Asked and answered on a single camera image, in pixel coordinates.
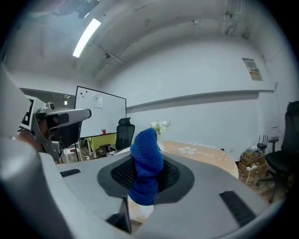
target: floor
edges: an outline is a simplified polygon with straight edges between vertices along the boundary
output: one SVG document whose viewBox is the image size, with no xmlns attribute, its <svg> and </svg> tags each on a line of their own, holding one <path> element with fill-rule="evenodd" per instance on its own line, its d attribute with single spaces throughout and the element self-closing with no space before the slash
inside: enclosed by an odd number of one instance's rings
<svg viewBox="0 0 299 239">
<path fill-rule="evenodd" d="M 274 182 L 260 182 L 260 185 L 257 187 L 256 183 L 259 179 L 266 178 L 266 171 L 271 170 L 271 167 L 268 165 L 268 167 L 262 172 L 262 174 L 258 176 L 245 176 L 243 173 L 239 172 L 239 180 L 242 181 L 247 187 L 253 189 L 255 192 L 257 192 L 259 195 L 262 196 L 265 201 L 269 201 L 269 199 L 272 196 L 272 191 L 274 188 Z M 274 196 L 274 202 L 281 200 L 285 197 L 286 191 L 283 188 L 280 188 L 277 190 L 275 196 Z"/>
</svg>

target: white flower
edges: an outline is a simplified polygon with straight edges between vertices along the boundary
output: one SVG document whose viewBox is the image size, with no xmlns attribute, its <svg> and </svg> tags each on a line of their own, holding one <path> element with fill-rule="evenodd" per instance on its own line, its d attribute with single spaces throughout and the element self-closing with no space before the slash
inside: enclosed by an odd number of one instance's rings
<svg viewBox="0 0 299 239">
<path fill-rule="evenodd" d="M 152 122 L 150 125 L 152 126 L 152 128 L 156 128 L 157 122 Z"/>
<path fill-rule="evenodd" d="M 195 151 L 196 151 L 196 150 L 197 150 L 197 149 L 195 149 L 195 148 L 190 148 L 190 147 L 179 148 L 179 152 L 180 152 L 181 154 L 185 154 L 185 153 L 187 153 L 187 154 L 193 155 L 193 154 L 195 154 Z"/>
</svg>

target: wooden table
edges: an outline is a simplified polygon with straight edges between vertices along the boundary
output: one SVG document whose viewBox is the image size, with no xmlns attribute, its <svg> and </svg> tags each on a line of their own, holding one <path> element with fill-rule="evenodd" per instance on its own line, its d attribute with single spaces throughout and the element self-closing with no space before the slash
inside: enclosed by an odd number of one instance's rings
<svg viewBox="0 0 299 239">
<path fill-rule="evenodd" d="M 167 153 L 215 165 L 239 179 L 235 161 L 221 149 L 182 141 L 163 141 L 163 145 L 164 151 Z"/>
</svg>

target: whiteboard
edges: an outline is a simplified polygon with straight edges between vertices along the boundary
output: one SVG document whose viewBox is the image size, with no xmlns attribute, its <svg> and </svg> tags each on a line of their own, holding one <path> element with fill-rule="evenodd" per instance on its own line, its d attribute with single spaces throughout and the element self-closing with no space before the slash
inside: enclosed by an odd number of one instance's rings
<svg viewBox="0 0 299 239">
<path fill-rule="evenodd" d="M 75 109 L 90 109 L 92 116 L 82 122 L 80 138 L 116 133 L 118 121 L 127 117 L 126 99 L 77 86 Z"/>
</svg>

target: white paper on whiteboard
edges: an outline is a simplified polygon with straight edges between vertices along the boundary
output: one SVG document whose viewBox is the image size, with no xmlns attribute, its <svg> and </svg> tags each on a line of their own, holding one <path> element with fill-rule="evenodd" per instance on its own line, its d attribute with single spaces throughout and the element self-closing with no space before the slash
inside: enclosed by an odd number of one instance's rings
<svg viewBox="0 0 299 239">
<path fill-rule="evenodd" d="M 101 109 L 103 108 L 103 98 L 100 93 L 94 93 L 93 98 L 93 107 Z"/>
</svg>

